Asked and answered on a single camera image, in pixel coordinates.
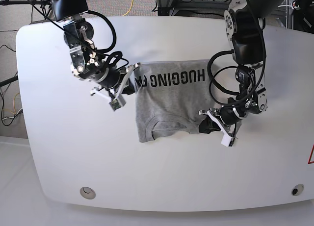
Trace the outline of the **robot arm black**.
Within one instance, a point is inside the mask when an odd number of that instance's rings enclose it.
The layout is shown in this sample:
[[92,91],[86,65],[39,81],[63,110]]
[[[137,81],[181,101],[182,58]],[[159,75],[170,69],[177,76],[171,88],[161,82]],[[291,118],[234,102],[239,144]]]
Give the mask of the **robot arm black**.
[[[219,109],[211,109],[218,120],[206,117],[199,125],[199,132],[209,134],[225,128],[239,127],[248,114],[260,114],[266,110],[267,99],[263,86],[266,46],[263,36],[265,18],[284,0],[230,0],[224,12],[226,33],[230,50],[216,53],[208,62],[209,85],[230,95],[227,102],[221,102]],[[212,73],[214,61],[225,55],[232,55],[237,64],[235,78],[239,91],[230,91],[219,84]]]
[[[130,79],[126,77],[126,67],[118,67],[123,60],[121,51],[114,51],[117,41],[116,31],[107,17],[101,13],[91,11],[86,0],[51,0],[55,20],[63,23],[64,41],[69,47],[72,60],[72,73],[80,80],[92,80],[101,89],[131,95],[135,92]],[[112,43],[105,49],[98,49],[93,39],[93,26],[86,21],[83,14],[91,14],[103,19],[112,33]]]

